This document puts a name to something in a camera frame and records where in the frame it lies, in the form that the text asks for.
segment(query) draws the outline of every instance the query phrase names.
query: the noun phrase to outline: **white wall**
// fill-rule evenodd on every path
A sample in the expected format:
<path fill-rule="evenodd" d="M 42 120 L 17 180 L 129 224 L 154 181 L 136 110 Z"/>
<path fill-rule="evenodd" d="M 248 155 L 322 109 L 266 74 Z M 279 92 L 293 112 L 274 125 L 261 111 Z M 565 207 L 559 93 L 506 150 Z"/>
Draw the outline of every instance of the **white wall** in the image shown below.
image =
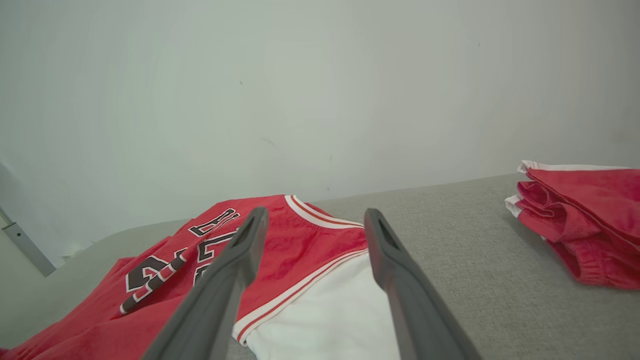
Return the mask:
<path fill-rule="evenodd" d="M 59 265 L 228 198 L 638 167 L 638 19 L 634 0 L 6 0 L 0 204 Z"/>

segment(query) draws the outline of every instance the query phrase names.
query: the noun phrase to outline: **clothing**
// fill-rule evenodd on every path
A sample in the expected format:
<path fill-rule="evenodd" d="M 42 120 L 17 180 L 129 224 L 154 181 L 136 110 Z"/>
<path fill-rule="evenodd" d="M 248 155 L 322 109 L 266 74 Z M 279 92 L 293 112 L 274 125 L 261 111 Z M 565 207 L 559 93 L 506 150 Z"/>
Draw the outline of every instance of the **clothing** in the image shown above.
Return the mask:
<path fill-rule="evenodd" d="M 2 359 L 141 357 L 244 216 L 258 206 L 269 210 L 269 228 L 256 280 L 243 293 L 233 326 L 233 337 L 243 345 L 313 284 L 367 252 L 362 224 L 333 218 L 295 196 L 221 202 L 140 256 L 119 259 L 69 315 Z M 372 278 L 368 286 L 375 287 Z M 381 291 L 376 296 L 378 303 L 386 300 Z"/>
<path fill-rule="evenodd" d="M 640 288 L 640 170 L 523 161 L 534 181 L 505 200 L 540 234 L 576 280 Z"/>

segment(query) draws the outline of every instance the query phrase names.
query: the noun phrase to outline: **gray fabric surface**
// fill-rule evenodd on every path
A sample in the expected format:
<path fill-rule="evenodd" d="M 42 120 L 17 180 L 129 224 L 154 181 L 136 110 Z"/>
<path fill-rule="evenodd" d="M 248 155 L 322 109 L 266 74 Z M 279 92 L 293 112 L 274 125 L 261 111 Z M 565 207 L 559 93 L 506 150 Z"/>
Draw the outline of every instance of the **gray fabric surface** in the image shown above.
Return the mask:
<path fill-rule="evenodd" d="M 504 207 L 520 174 L 314 203 L 361 222 L 380 209 L 487 359 L 640 359 L 640 293 L 576 283 Z M 185 220 L 112 235 L 71 259 L 0 316 L 0 347 L 62 319 L 118 258 L 135 256 Z M 227 359 L 255 359 L 230 340 Z"/>

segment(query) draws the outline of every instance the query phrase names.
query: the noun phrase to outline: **basketball jersey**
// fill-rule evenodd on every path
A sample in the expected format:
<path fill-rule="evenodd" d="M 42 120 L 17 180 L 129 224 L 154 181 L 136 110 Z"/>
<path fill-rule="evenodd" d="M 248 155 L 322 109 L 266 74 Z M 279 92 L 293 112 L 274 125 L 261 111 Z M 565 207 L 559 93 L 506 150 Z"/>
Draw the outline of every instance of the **basketball jersey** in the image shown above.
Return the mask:
<path fill-rule="evenodd" d="M 119 259 L 64 319 L 10 350 L 3 359 L 141 357 L 186 293 L 221 254 L 245 215 L 258 206 L 269 210 L 269 227 L 256 279 L 243 293 L 232 330 L 240 344 L 246 345 L 258 326 L 332 270 L 366 256 L 362 224 L 333 218 L 295 196 L 221 202 L 140 256 Z M 386 300 L 380 289 L 374 293 L 378 303 Z M 390 319 L 388 309 L 383 312 Z"/>

